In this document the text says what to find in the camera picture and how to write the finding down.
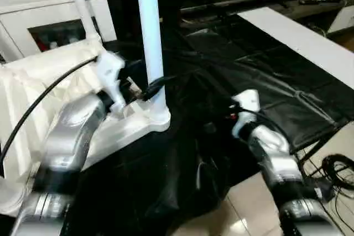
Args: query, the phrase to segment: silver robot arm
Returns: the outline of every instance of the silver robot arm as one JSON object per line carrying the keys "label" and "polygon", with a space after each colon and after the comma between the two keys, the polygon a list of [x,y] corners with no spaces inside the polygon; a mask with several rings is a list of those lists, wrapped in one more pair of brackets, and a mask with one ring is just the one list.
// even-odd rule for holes
{"label": "silver robot arm", "polygon": [[96,67],[105,91],[91,92],[65,104],[54,118],[33,189],[21,206],[11,236],[62,233],[91,138],[110,109],[119,112],[125,106],[117,81],[123,59],[103,52]]}
{"label": "silver robot arm", "polygon": [[[257,91],[246,91],[234,99],[243,109],[259,111]],[[257,159],[278,207],[284,235],[343,235],[320,204],[320,193],[304,182],[296,160],[290,155],[287,140],[255,122],[254,114],[248,113],[247,119],[242,119],[246,114],[240,114],[233,135],[244,140]]]}

